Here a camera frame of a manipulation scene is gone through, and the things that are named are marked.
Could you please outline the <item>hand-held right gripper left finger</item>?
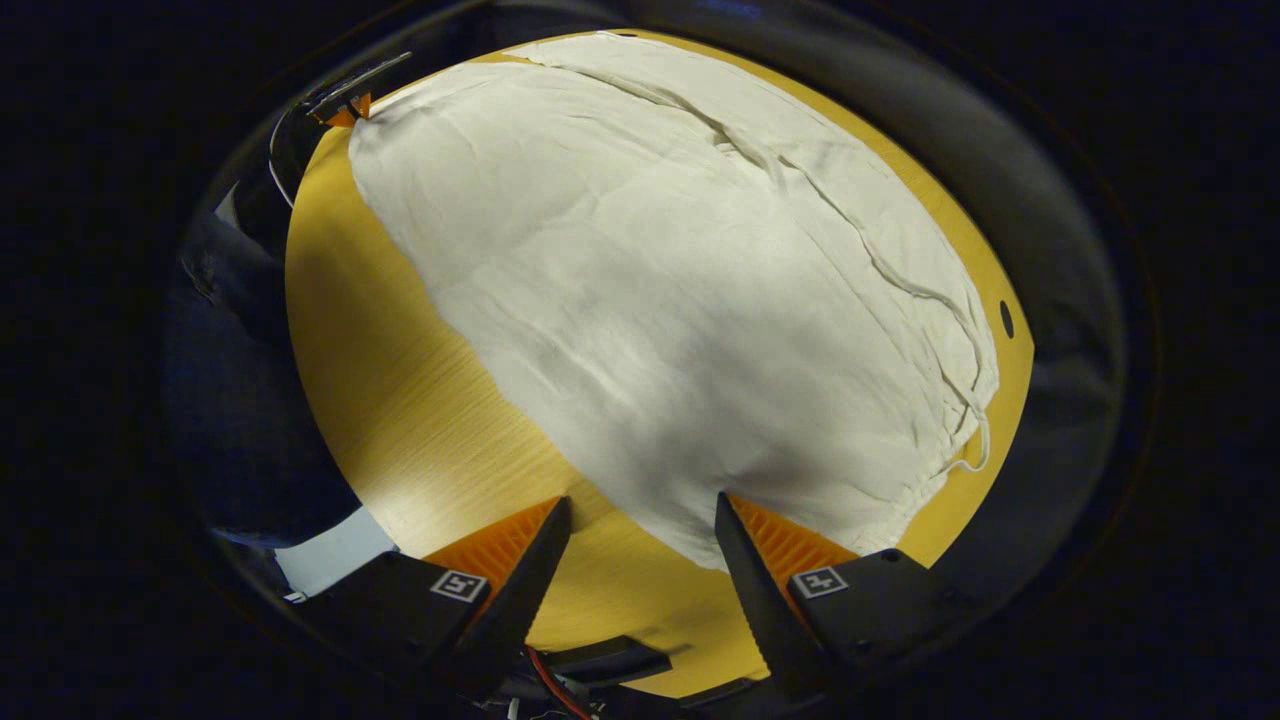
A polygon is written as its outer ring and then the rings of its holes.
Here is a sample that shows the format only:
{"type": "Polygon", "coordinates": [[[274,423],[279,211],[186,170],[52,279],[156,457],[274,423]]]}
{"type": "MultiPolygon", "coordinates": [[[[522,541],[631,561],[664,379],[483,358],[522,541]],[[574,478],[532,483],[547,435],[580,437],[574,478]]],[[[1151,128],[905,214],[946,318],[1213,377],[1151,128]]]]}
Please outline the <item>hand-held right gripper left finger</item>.
{"type": "Polygon", "coordinates": [[[394,688],[484,700],[524,650],[571,529],[570,498],[553,497],[424,559],[379,553],[294,615],[394,688]]]}

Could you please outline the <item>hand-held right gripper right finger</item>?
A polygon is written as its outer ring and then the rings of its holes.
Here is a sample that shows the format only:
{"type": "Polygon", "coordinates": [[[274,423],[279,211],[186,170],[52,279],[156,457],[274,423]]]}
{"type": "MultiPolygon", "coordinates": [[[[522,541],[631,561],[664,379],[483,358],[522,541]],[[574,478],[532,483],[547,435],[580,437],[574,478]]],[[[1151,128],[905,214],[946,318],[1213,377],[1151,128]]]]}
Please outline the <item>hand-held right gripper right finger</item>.
{"type": "Polygon", "coordinates": [[[955,641],[975,601],[897,548],[859,555],[718,495],[716,541],[771,679],[788,700],[851,696],[955,641]]]}

